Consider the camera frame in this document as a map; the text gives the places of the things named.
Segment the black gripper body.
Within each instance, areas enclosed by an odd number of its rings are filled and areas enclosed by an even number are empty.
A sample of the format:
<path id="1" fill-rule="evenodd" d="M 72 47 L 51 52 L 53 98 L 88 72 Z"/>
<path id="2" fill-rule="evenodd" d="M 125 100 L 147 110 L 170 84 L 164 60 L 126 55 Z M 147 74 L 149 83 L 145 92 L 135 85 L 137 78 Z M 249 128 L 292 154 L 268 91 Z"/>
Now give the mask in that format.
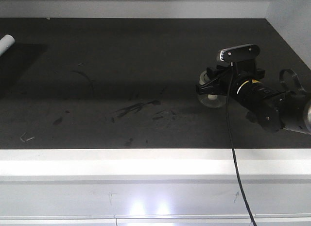
<path id="1" fill-rule="evenodd" d="M 219 86 L 225 95 L 229 89 L 230 93 L 233 92 L 246 80 L 260 80 L 265 77 L 265 70 L 257 67 L 255 59 L 234 62 L 233 66 L 217 65 L 216 72 L 221 76 Z"/>

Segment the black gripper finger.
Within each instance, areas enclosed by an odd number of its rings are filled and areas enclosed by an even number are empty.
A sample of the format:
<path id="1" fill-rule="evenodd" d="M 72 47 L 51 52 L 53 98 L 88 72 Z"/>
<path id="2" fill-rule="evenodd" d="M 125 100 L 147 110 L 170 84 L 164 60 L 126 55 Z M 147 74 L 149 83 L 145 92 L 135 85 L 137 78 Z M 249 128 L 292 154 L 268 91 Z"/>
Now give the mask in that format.
<path id="1" fill-rule="evenodd" d="M 206 84 L 196 85 L 196 93 L 225 96 L 229 90 L 229 83 L 230 79 L 227 77 L 215 77 Z"/>
<path id="2" fill-rule="evenodd" d="M 217 65 L 215 68 L 207 67 L 206 73 L 209 80 L 221 79 L 227 75 L 227 67 L 221 65 Z"/>

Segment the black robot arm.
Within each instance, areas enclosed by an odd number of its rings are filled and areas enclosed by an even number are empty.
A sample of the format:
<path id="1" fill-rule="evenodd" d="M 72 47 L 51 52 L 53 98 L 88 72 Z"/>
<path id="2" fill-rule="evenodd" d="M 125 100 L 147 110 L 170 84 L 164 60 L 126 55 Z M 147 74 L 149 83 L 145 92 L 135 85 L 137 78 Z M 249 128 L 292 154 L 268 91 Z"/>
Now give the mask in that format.
<path id="1" fill-rule="evenodd" d="M 257 68 L 254 59 L 217 65 L 206 70 L 209 80 L 198 84 L 199 95 L 229 96 L 248 109 L 248 119 L 270 132 L 286 129 L 310 134 L 311 94 L 301 85 L 291 69 L 279 73 L 283 91 L 269 88 L 261 82 L 265 71 Z"/>

